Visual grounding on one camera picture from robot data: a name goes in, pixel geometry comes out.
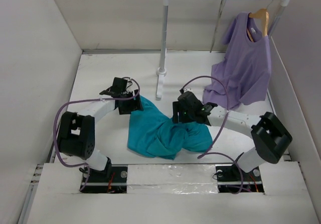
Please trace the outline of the teal t shirt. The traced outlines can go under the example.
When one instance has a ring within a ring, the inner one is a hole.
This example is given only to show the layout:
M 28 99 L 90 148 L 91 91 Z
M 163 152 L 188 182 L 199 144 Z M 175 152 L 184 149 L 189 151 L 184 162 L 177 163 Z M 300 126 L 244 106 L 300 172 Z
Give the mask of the teal t shirt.
M 133 111 L 129 119 L 127 147 L 145 157 L 173 160 L 182 149 L 204 152 L 212 144 L 208 127 L 198 123 L 173 123 L 145 97 L 143 110 Z

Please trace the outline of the grey metal hanger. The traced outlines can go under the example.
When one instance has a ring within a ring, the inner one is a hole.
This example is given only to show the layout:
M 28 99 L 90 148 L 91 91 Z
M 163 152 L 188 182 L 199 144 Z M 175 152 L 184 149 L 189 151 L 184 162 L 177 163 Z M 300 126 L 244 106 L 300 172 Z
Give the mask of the grey metal hanger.
M 224 6 L 226 4 L 226 1 L 227 0 L 221 0 L 220 1 L 219 10 L 218 10 L 218 14 L 217 14 L 217 19 L 216 19 L 216 23 L 215 23 L 215 29 L 214 29 L 212 42 L 211 42 L 211 47 L 210 47 L 210 53 L 212 53 L 212 51 L 214 49 L 214 46 L 215 46 L 216 37 L 217 37 L 217 33 L 218 33 L 218 28 L 219 28 L 219 25 L 220 25 L 222 13 L 223 13 L 223 9 L 224 9 Z

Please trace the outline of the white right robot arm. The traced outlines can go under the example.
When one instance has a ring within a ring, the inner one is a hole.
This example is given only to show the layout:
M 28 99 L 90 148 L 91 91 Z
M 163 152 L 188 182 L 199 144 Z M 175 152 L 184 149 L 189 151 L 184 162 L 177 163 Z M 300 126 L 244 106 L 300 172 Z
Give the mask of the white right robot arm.
M 252 139 L 254 147 L 242 153 L 236 161 L 237 165 L 231 169 L 232 176 L 237 180 L 244 180 L 250 171 L 261 164 L 277 164 L 292 142 L 289 131 L 271 112 L 261 116 L 242 114 L 215 103 L 203 104 L 192 92 L 186 91 L 173 102 L 173 123 L 193 122 L 222 126 Z

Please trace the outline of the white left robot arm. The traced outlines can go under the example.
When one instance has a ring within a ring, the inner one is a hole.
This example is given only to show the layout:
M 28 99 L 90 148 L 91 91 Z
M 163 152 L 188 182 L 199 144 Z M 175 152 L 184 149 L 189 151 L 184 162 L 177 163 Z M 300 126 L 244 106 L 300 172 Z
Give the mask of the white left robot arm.
M 95 176 L 106 182 L 112 175 L 110 158 L 96 147 L 96 124 L 110 112 L 118 110 L 120 115 L 143 110 L 139 90 L 124 92 L 112 98 L 89 100 L 89 105 L 78 112 L 66 111 L 60 118 L 57 135 L 59 153 L 74 157 L 84 166 L 80 171 L 86 177 Z

